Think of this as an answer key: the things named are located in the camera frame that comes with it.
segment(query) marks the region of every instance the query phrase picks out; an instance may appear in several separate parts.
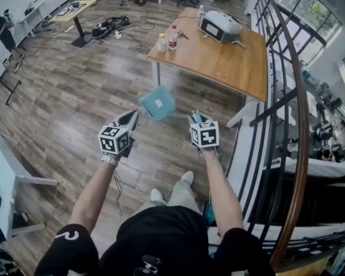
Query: bottle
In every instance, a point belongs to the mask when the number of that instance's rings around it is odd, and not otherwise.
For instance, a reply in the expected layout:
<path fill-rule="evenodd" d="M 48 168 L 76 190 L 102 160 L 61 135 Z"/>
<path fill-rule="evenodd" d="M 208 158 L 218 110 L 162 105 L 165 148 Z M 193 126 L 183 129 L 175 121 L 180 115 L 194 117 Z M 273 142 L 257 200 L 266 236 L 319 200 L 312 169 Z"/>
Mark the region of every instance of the bottle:
<path fill-rule="evenodd" d="M 159 40 L 157 41 L 157 51 L 165 53 L 167 51 L 167 44 L 165 39 L 165 34 L 161 33 L 159 35 Z"/>
<path fill-rule="evenodd" d="M 205 8 L 203 5 L 201 5 L 200 8 L 198 9 L 198 13 L 197 13 L 197 21 L 198 21 L 199 26 L 201 25 L 204 13 L 205 13 Z"/>
<path fill-rule="evenodd" d="M 176 50 L 178 47 L 178 30 L 176 25 L 172 25 L 172 31 L 170 34 L 170 38 L 168 40 L 168 48 L 170 50 Z"/>

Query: white device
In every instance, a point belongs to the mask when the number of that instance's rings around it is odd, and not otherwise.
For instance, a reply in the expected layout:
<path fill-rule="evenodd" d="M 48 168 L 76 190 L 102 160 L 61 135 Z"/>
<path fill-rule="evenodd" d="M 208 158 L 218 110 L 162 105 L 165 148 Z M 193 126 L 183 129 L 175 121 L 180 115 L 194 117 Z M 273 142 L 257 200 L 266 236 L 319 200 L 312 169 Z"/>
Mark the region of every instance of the white device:
<path fill-rule="evenodd" d="M 190 124 L 191 142 L 198 148 L 215 147 L 220 144 L 219 126 L 217 121 Z"/>
<path fill-rule="evenodd" d="M 98 133 L 98 142 L 101 151 L 117 155 L 129 146 L 128 128 L 114 126 L 112 122 L 104 125 Z"/>
<path fill-rule="evenodd" d="M 228 44 L 240 43 L 238 40 L 242 29 L 243 27 L 239 22 L 220 11 L 205 13 L 200 24 L 202 32 L 220 43 Z"/>

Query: hand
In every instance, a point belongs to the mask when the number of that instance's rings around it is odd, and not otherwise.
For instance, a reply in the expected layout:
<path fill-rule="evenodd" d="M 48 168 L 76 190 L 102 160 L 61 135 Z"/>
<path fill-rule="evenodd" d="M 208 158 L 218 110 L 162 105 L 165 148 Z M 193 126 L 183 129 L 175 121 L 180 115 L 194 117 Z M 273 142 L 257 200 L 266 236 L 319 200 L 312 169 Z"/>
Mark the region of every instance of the hand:
<path fill-rule="evenodd" d="M 209 158 L 217 158 L 216 152 L 213 147 L 208 147 L 208 148 L 200 148 L 202 155 L 205 159 Z"/>

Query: wooden table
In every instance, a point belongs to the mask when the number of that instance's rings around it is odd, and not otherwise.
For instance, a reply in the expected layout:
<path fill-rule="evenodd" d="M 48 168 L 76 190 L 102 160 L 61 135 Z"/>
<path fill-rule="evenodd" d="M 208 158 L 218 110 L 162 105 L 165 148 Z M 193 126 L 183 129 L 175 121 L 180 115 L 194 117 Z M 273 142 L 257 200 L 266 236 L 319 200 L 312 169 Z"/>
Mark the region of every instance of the wooden table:
<path fill-rule="evenodd" d="M 197 9 L 186 8 L 180 16 L 196 17 Z M 263 36 L 244 27 L 241 42 L 222 44 L 198 29 L 197 19 L 177 18 L 174 23 L 189 40 L 179 37 L 178 48 L 160 53 L 157 45 L 148 54 L 154 81 L 160 85 L 160 63 L 202 76 L 230 89 L 267 101 L 267 51 Z M 172 28 L 166 30 L 168 40 Z"/>
<path fill-rule="evenodd" d="M 79 37 L 75 39 L 71 44 L 73 46 L 82 48 L 92 40 L 92 33 L 84 32 L 82 30 L 81 24 L 79 23 L 79 20 L 78 20 L 78 16 L 81 14 L 81 12 L 85 11 L 88 7 L 94 5 L 97 1 L 96 0 L 78 0 L 74 2 L 79 2 L 80 7 L 73 8 L 72 6 L 66 6 L 60 11 L 60 13 L 64 10 L 69 10 L 69 11 L 63 16 L 56 15 L 53 19 L 51 19 L 51 21 L 68 22 L 68 21 L 74 20 L 75 26 L 79 32 Z"/>

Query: staircase railing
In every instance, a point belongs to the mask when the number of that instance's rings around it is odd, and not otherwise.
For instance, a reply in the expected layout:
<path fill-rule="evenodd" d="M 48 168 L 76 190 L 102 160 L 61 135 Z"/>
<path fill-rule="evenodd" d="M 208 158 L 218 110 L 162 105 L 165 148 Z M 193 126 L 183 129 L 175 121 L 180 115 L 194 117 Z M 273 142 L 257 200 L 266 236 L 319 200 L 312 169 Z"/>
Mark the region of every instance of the staircase railing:
<path fill-rule="evenodd" d="M 275 143 L 276 143 L 276 130 L 277 130 L 277 121 L 278 121 L 278 111 L 283 109 L 285 111 L 285 117 L 283 122 L 283 138 L 282 138 L 282 156 L 280 161 L 279 167 L 279 179 L 275 190 L 275 198 L 273 199 L 272 204 L 270 204 L 270 215 L 268 221 L 264 225 L 262 230 L 262 234 L 260 235 L 260 241 L 263 243 L 266 235 L 269 231 L 270 225 L 272 223 L 273 217 L 276 214 L 279 203 L 281 200 L 281 185 L 282 180 L 284 178 L 284 171 L 285 171 L 285 160 L 286 160 L 286 153 L 287 153 L 287 146 L 289 144 L 289 102 L 294 101 L 297 99 L 297 108 L 298 108 L 298 120 L 297 126 L 299 128 L 299 141 L 298 141 L 298 154 L 297 154 L 297 165 L 296 165 L 296 174 L 295 174 L 295 182 L 292 194 L 292 200 L 289 206 L 289 210 L 287 213 L 287 218 L 283 226 L 281 226 L 281 231 L 279 233 L 278 239 L 272 246 L 270 251 L 271 254 L 271 264 L 273 268 L 279 267 L 282 258 L 286 254 L 286 249 L 290 242 L 290 238 L 292 236 L 293 230 L 295 228 L 297 219 L 300 214 L 304 189 L 305 189 L 305 182 L 307 176 L 307 169 L 308 169 L 308 148 L 309 148 L 309 110 L 308 110 L 308 101 L 307 95 L 304 85 L 304 80 L 302 77 L 301 72 L 301 65 L 299 62 L 299 58 L 292 40 L 292 37 L 289 33 L 289 30 L 286 26 L 285 20 L 283 19 L 277 4 L 274 0 L 257 0 L 255 5 L 255 14 L 258 18 L 257 20 L 257 27 L 260 34 L 264 35 L 266 38 L 266 46 L 267 50 L 270 54 L 270 67 L 273 74 L 273 90 L 272 90 L 272 106 L 267 107 L 267 104 L 264 106 L 264 112 L 259 114 L 259 105 L 257 106 L 257 113 L 254 120 L 251 121 L 250 126 L 254 127 L 254 132 L 257 132 L 258 124 L 263 122 L 262 124 L 262 134 L 260 138 L 259 144 L 259 156 L 257 158 L 257 164 L 255 166 L 255 172 L 253 175 L 253 179 L 251 181 L 250 186 L 250 193 L 246 200 L 245 206 L 243 208 L 243 215 L 248 211 L 248 205 L 251 201 L 251 195 L 253 189 L 256 184 L 256 177 L 258 177 L 259 171 L 262 171 L 262 165 L 260 164 L 261 161 L 261 154 L 263 151 L 263 143 L 265 139 L 265 130 L 266 130 L 266 122 L 268 117 L 271 117 L 272 126 L 270 129 L 270 140 L 268 143 L 268 152 L 267 152 L 267 162 L 266 162 L 266 169 L 262 176 L 263 187 L 259 189 L 257 193 L 257 200 L 258 205 L 261 206 L 266 194 L 267 184 L 270 178 L 270 170 L 273 161 L 274 151 L 275 151 Z M 295 80 L 295 88 L 292 90 L 288 89 L 287 80 L 286 80 L 286 67 L 285 67 L 285 57 L 283 54 L 283 49 L 285 46 L 281 46 L 280 42 L 280 35 L 283 34 L 286 40 L 286 45 L 289 49 L 289 54 L 291 58 L 291 66 L 293 70 L 294 80 Z M 277 91 L 277 66 L 280 65 L 279 69 L 281 70 L 282 81 L 283 81 L 283 89 L 281 91 Z M 255 137 L 252 140 L 251 144 L 251 151 L 254 148 L 254 143 L 256 142 Z M 246 186 L 246 182 L 248 178 L 248 171 L 246 171 L 243 179 L 243 184 L 241 186 L 239 192 L 239 199 L 241 199 L 243 190 Z M 253 231 L 256 218 L 259 216 L 260 209 L 253 210 L 254 216 L 250 222 L 249 232 Z"/>

